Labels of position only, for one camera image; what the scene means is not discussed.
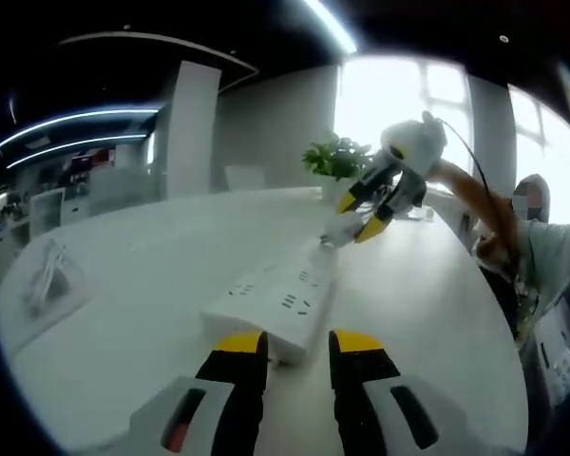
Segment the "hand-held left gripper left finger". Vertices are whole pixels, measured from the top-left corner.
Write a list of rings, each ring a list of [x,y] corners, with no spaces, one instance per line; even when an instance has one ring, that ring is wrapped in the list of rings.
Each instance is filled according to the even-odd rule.
[[[263,417],[268,335],[222,339],[193,377],[181,376],[130,419],[131,455],[252,455]]]

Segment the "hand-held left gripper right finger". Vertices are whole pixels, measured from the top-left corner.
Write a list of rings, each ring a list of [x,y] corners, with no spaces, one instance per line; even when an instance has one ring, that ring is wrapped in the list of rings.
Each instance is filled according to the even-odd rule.
[[[458,455],[460,410],[404,375],[375,338],[329,333],[334,418],[346,455]]]

